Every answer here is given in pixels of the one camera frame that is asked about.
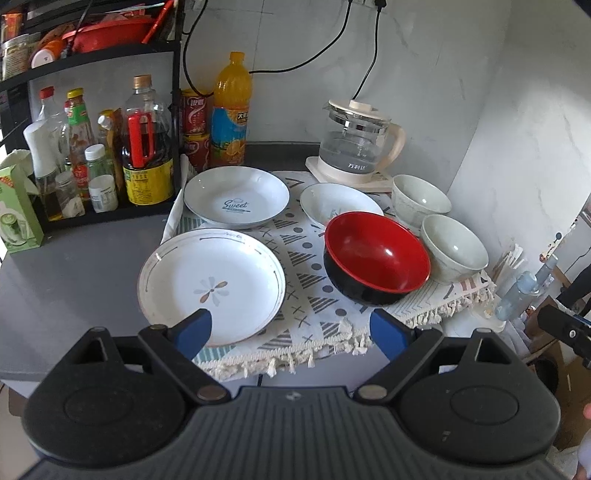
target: red and black bowl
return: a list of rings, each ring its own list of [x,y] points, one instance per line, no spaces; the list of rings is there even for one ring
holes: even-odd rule
[[[420,288],[431,264],[422,243],[387,217],[348,212],[334,217],[324,233],[324,268],[346,297],[390,305]]]

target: red bottle cap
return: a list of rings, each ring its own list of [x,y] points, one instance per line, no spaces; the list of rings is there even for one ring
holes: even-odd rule
[[[49,97],[53,97],[53,87],[45,87],[39,91],[39,98],[41,100],[45,100]]]

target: flower design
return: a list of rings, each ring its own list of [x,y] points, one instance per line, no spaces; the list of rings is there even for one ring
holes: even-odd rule
[[[209,277],[208,280],[209,285],[205,280],[201,281],[201,285],[203,285],[203,288],[205,288],[205,290],[194,290],[193,293],[197,295],[204,294],[199,299],[199,303],[205,303],[207,302],[209,297],[211,297],[211,299],[213,300],[213,304],[217,307],[220,305],[220,301],[217,297],[218,295],[220,295],[221,297],[227,297],[228,295],[230,295],[230,292],[228,292],[227,290],[222,290],[222,288],[224,288],[228,284],[228,282],[221,281],[220,283],[216,284],[216,279],[213,277]]]

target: shelf rack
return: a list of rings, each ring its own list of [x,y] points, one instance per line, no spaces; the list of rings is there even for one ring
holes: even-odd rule
[[[121,9],[136,5],[137,0],[95,0],[90,9],[91,14],[100,14],[111,10]],[[52,9],[31,20],[26,20],[23,26],[23,33],[34,33],[50,30],[62,23],[77,20],[86,8],[87,0],[72,3],[63,7]],[[14,8],[26,7],[26,0],[8,0],[0,2],[0,14],[6,13]],[[60,59],[55,62],[43,65],[35,69],[29,69],[19,75],[11,77],[0,82],[0,124],[4,132],[10,132],[14,127],[24,123],[6,140],[7,152],[16,148],[28,149],[27,143],[23,137],[22,131],[32,123],[31,109],[29,105],[28,82],[50,73],[60,72],[71,69],[79,65],[96,63],[102,60],[109,60],[118,57],[129,57],[135,55],[144,55],[150,53],[172,53],[173,54],[173,78],[171,85],[172,104],[170,106],[172,126],[171,136],[173,141],[172,157],[174,167],[174,187],[175,192],[180,190],[180,165],[178,147],[181,144],[180,133],[180,61],[181,61],[181,33],[184,22],[184,0],[178,0],[177,8],[173,11],[176,15],[174,19],[174,39],[171,41],[153,41],[149,44],[128,44],[120,45],[103,50],[96,50],[88,53],[78,53],[66,59]],[[50,232],[56,229],[70,228],[73,226],[87,225],[90,223],[109,222],[112,220],[121,220],[134,218],[138,216],[154,215],[157,213],[167,213],[172,208],[173,198],[149,206],[134,206],[131,204],[123,205],[113,212],[95,213],[87,209],[85,215],[81,217],[63,219],[55,222],[49,222],[41,203],[37,200],[33,207],[41,223],[44,232]]]

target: yellow label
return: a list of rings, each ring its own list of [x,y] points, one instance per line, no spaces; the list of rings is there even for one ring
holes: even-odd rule
[[[129,201],[135,205],[155,205],[173,194],[173,161],[147,170],[123,169]]]

